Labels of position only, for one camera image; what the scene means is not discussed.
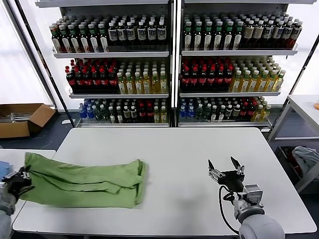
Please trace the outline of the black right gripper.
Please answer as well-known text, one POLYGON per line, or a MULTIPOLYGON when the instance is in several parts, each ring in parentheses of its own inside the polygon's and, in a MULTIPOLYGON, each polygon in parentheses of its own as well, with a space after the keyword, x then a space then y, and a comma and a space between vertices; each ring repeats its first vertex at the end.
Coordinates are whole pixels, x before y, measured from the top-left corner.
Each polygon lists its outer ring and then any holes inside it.
POLYGON ((241 193, 243 192, 243 181, 245 178, 245 166, 241 165, 234 157, 230 157, 232 164, 236 170, 220 172, 215 169, 212 162, 208 160, 208 175, 213 180, 218 180, 219 185, 224 185, 229 191, 241 193))

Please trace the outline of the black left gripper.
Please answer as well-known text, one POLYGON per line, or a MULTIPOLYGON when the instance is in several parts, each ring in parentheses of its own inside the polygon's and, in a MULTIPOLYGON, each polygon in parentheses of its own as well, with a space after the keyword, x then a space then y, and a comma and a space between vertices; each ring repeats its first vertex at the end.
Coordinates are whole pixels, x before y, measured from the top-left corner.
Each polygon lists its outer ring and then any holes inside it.
POLYGON ((29 172, 24 167, 21 167, 18 171, 9 173, 2 180, 6 180, 7 191, 16 197, 32 188, 29 172))

